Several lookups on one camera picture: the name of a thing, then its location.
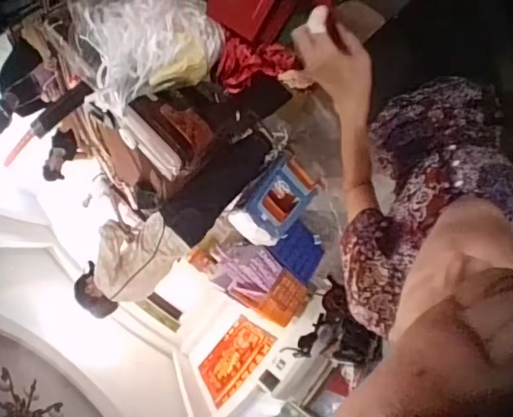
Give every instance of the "woman's hand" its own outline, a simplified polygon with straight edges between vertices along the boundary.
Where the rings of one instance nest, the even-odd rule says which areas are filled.
[[[345,26],[338,23],[336,28],[345,50],[340,49],[325,31],[312,33],[309,25],[297,28],[293,40],[306,72],[331,96],[339,115],[366,123],[372,89],[372,62],[362,43]]]

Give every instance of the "red banner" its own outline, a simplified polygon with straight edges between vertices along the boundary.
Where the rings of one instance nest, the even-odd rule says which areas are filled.
[[[275,337],[241,316],[198,366],[214,404],[221,407],[262,362]]]

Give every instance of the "plastic bag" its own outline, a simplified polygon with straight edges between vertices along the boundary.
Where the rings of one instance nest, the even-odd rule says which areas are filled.
[[[94,67],[98,107],[121,117],[138,96],[201,81],[224,42],[205,8],[198,0],[72,0],[75,47]]]

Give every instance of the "floral dress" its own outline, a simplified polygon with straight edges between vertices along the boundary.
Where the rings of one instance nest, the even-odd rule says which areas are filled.
[[[475,196],[513,224],[502,117],[493,88],[452,77],[394,98],[371,125],[375,162],[395,181],[395,201],[388,215],[359,213],[341,245],[349,309],[376,334],[389,333],[405,277],[444,207]]]

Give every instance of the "lamp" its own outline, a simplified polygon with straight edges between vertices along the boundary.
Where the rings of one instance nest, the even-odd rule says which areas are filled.
[[[30,390],[24,389],[24,397],[15,394],[15,387],[11,379],[10,371],[6,367],[2,367],[0,373],[0,392],[10,395],[9,401],[0,399],[0,408],[5,412],[5,417],[63,417],[62,402],[56,402],[46,408],[37,408],[31,410],[32,402],[38,400],[36,392],[36,380],[30,384]]]

